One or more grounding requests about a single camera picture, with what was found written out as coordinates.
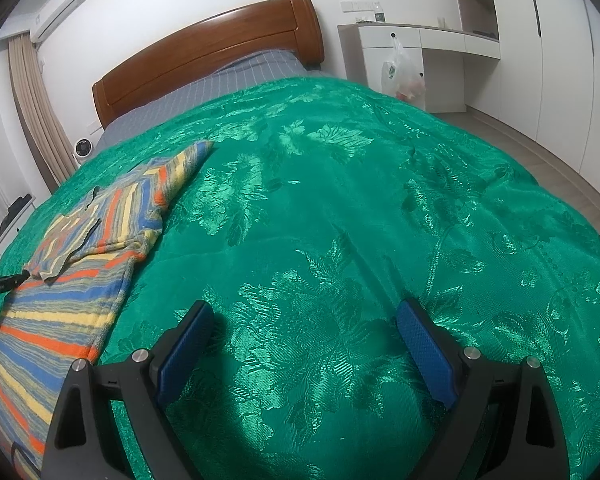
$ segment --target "floor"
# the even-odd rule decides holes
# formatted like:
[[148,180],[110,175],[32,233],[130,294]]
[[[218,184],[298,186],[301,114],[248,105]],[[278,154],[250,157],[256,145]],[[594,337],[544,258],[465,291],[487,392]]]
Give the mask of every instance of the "floor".
[[600,234],[600,193],[555,155],[519,131],[472,108],[465,113],[435,116],[515,158],[540,186],[577,209]]

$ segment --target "baseboard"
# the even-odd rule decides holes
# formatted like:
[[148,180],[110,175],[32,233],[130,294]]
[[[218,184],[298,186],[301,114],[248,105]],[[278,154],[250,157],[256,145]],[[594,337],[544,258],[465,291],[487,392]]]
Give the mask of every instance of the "baseboard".
[[467,106],[467,113],[470,113],[473,117],[478,119],[479,121],[488,124],[492,128],[502,132],[507,137],[515,140],[522,146],[525,146],[528,150],[535,153],[542,160],[544,160],[549,166],[554,168],[554,170],[558,171],[562,174],[569,182],[571,182],[582,194],[587,196],[591,202],[598,208],[600,211],[600,192],[596,188],[594,188],[589,182],[587,182],[583,176],[581,176],[577,171],[575,171],[571,166],[567,165],[565,162],[560,160],[557,156],[551,153],[546,148],[540,146],[533,139],[527,137],[525,134],[520,133],[519,131],[513,129],[508,124],[503,123],[502,121],[497,120],[490,115],[477,110],[471,106]]
[[457,114],[464,113],[468,111],[468,106],[463,104],[453,104],[453,105],[433,105],[430,106],[425,104],[427,114]]

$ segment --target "blue gripper pad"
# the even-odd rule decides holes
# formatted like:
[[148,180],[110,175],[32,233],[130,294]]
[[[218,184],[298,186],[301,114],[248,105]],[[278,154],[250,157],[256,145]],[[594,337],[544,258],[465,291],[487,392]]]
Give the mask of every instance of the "blue gripper pad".
[[205,303],[176,342],[158,371],[155,400],[162,409],[175,400],[187,383],[214,326],[214,311]]
[[396,322],[431,397],[450,410],[458,397],[451,365],[407,301],[398,305]]

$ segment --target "plastic bag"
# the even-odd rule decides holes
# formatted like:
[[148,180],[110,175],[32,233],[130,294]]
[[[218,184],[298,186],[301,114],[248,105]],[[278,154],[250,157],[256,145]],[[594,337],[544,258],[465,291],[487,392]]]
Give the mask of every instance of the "plastic bag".
[[424,79],[398,38],[394,38],[394,58],[382,66],[381,84],[383,94],[408,103],[424,93]]

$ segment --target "open shelf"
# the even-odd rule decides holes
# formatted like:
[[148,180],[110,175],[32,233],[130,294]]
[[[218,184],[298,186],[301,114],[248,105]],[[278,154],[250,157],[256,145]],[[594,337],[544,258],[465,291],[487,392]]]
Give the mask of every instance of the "open shelf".
[[499,39],[493,0],[458,0],[462,30]]

